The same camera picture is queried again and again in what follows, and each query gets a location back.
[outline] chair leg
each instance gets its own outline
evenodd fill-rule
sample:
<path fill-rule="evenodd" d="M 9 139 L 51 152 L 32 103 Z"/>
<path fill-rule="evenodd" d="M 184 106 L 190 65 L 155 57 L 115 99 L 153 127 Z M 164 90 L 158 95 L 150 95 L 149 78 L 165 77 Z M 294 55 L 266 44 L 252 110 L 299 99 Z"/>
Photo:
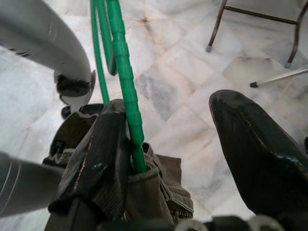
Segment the chair leg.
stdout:
<path fill-rule="evenodd" d="M 218 28 L 219 28 L 219 25 L 220 25 L 222 13 L 223 13 L 223 11 L 225 9 L 226 3 L 227 3 L 227 0 L 223 0 L 222 3 L 221 3 L 220 10 L 219 10 L 219 13 L 218 13 L 218 16 L 217 16 L 217 21 L 216 21 L 216 24 L 215 24 L 215 27 L 214 27 L 214 30 L 213 30 L 213 33 L 212 33 L 212 37 L 211 37 L 210 42 L 208 43 L 208 46 L 206 48 L 207 52 L 211 52 L 211 50 L 212 50 L 212 45 L 213 45 L 213 42 L 215 40 L 216 34 L 218 32 Z"/>
<path fill-rule="evenodd" d="M 288 60 L 288 62 L 285 64 L 285 68 L 290 68 L 291 67 L 291 63 L 297 53 L 298 50 L 298 43 L 299 43 L 299 31 L 300 31 L 300 26 L 303 20 L 303 17 L 305 15 L 305 13 L 307 12 L 308 9 L 308 1 L 306 2 L 306 4 L 304 5 L 302 11 L 299 14 L 299 17 L 297 19 L 297 24 L 295 27 L 295 34 L 294 34 L 294 44 L 293 44 L 293 49 L 290 55 L 290 58 Z"/>

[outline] marble floor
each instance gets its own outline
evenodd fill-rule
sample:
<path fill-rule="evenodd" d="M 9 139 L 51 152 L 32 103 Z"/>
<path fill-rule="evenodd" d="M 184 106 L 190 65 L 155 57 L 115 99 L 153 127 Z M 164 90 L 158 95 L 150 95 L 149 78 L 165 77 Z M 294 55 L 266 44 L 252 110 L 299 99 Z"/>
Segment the marble floor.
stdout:
<path fill-rule="evenodd" d="M 71 27 L 95 69 L 88 0 L 46 0 Z M 234 214 L 249 218 L 223 158 L 208 98 L 234 89 L 260 104 L 303 147 L 308 135 L 308 75 L 268 84 L 250 82 L 288 72 L 291 25 L 225 12 L 211 53 L 220 0 L 121 0 L 146 141 L 157 154 L 182 158 L 182 183 L 195 218 Z M 300 0 L 230 0 L 229 5 L 295 19 Z M 308 16 L 292 69 L 308 65 Z M 53 72 L 0 49 L 0 148 L 40 163 L 62 123 Z M 121 98 L 106 72 L 110 97 Z M 91 102 L 101 102 L 98 86 Z M 0 219 L 3 231 L 43 230 L 46 209 Z"/>

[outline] gray metal tube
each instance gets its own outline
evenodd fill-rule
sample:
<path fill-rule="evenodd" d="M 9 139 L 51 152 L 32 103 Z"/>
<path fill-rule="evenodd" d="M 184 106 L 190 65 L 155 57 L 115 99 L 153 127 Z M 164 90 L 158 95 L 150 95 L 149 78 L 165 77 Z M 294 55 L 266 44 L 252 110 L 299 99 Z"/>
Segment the gray metal tube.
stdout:
<path fill-rule="evenodd" d="M 42 0 L 0 1 L 0 45 L 62 75 L 91 82 L 90 64 L 74 33 Z M 76 95 L 80 106 L 90 100 L 92 90 Z"/>
<path fill-rule="evenodd" d="M 63 171 L 0 153 L 0 217 L 47 207 Z"/>

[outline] brown metal chair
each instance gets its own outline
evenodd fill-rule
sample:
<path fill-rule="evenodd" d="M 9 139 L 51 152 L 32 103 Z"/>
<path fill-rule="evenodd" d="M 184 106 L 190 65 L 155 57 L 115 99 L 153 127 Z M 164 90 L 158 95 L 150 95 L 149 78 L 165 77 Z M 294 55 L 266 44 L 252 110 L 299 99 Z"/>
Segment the brown metal chair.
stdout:
<path fill-rule="evenodd" d="M 304 17 L 304 15 L 305 15 L 305 13 L 308 9 L 308 1 L 303 6 L 303 8 L 302 8 L 302 10 L 299 14 L 299 17 L 296 21 L 288 20 L 288 19 L 284 19 L 284 18 L 278 18 L 278 17 L 266 15 L 266 14 L 256 13 L 256 12 L 252 12 L 252 11 L 247 11 L 247 10 L 243 10 L 243 9 L 239 9 L 239 8 L 235 8 L 235 7 L 231 7 L 231 6 L 226 6 L 226 4 L 227 4 L 227 0 L 223 0 L 222 4 L 220 6 L 218 16 L 217 16 L 217 21 L 216 21 L 216 24 L 215 24 L 215 27 L 214 27 L 214 30 L 213 30 L 213 33 L 212 33 L 212 37 L 211 37 L 210 42 L 208 43 L 208 46 L 206 48 L 207 52 L 211 52 L 211 50 L 212 50 L 212 45 L 214 43 L 216 34 L 218 32 L 222 13 L 223 13 L 224 10 L 228 10 L 228 11 L 243 13 L 243 14 L 247 14 L 247 15 L 251 15 L 251 16 L 255 16 L 255 17 L 259 17 L 259 18 L 269 19 L 269 20 L 272 20 L 272 21 L 277 21 L 277 22 L 281 22 L 281 23 L 287 23 L 287 24 L 295 25 L 293 49 L 292 49 L 292 52 L 291 52 L 290 57 L 288 59 L 288 62 L 285 64 L 285 68 L 291 67 L 291 63 L 292 63 L 292 61 L 293 61 L 293 59 L 296 55 L 297 49 L 298 49 L 300 26 L 301 26 L 303 17 Z"/>

